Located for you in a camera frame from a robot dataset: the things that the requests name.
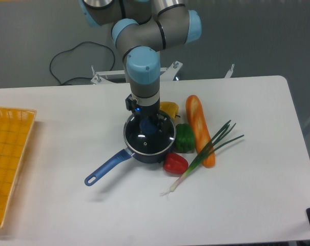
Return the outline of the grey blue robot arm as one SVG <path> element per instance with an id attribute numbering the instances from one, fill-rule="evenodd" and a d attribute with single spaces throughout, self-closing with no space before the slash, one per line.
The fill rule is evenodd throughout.
<path id="1" fill-rule="evenodd" d="M 80 1 L 92 26 L 112 23 L 111 36 L 121 55 L 131 95 L 126 106 L 147 134 L 164 125 L 159 115 L 158 52 L 200 38 L 198 13 L 184 1 Z"/>

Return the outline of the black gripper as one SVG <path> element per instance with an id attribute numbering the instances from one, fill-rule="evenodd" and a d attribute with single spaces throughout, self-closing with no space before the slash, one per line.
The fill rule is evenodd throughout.
<path id="1" fill-rule="evenodd" d="M 130 94 L 126 99 L 126 109 L 131 111 L 137 118 L 143 119 L 152 117 L 152 122 L 158 132 L 168 133 L 170 128 L 170 118 L 165 113 L 158 113 L 160 107 L 160 100 L 150 106 L 142 106 Z"/>

